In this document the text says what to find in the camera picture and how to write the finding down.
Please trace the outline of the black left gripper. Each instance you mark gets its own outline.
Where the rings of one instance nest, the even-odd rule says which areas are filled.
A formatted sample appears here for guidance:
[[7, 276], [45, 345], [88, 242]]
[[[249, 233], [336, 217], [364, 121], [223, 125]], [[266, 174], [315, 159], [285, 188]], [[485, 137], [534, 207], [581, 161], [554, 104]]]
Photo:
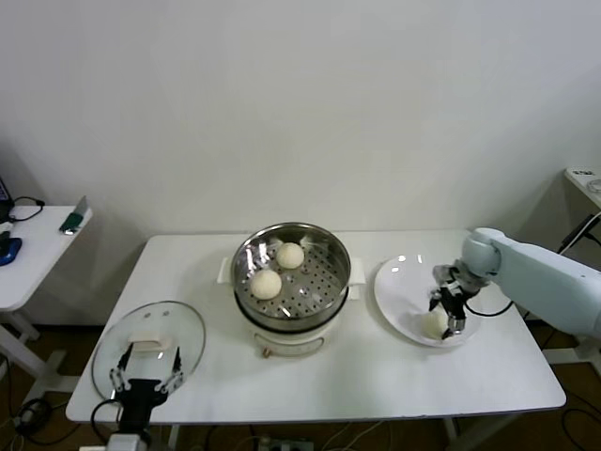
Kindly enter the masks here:
[[131, 346], [125, 350], [109, 377], [116, 392], [116, 400], [122, 408], [118, 421], [118, 431], [122, 433], [142, 433], [149, 425], [154, 408], [161, 406], [168, 393], [175, 392], [183, 384], [183, 370], [180, 347], [177, 347], [170, 375], [160, 380], [130, 379], [129, 389], [125, 378]]

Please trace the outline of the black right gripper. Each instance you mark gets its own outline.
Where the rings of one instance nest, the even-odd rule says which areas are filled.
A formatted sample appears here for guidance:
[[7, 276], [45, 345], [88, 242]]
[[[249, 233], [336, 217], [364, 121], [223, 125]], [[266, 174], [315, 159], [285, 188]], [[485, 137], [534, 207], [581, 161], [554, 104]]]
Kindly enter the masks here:
[[442, 339], [463, 333], [466, 322], [464, 304], [468, 298], [468, 293], [459, 284], [443, 284], [429, 292], [428, 311], [433, 311], [442, 303], [449, 316]]

